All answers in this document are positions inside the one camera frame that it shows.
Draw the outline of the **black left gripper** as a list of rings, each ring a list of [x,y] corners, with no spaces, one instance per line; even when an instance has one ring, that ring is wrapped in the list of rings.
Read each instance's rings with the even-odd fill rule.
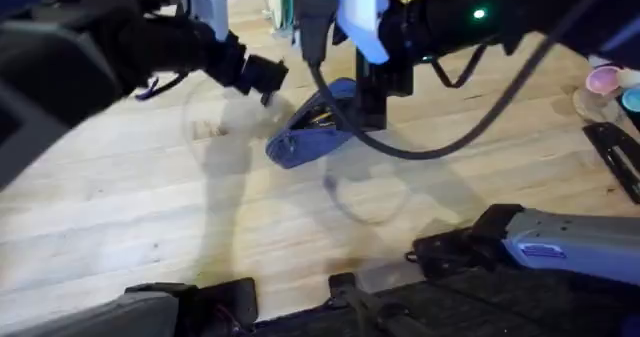
[[[188,19],[162,17],[117,18],[117,76],[123,91],[143,86],[155,72],[189,74],[202,70],[224,87],[246,95],[261,95],[269,106],[289,69],[258,55],[245,57],[247,47],[228,32],[218,39],[207,24]],[[247,61],[249,83],[243,76]]]

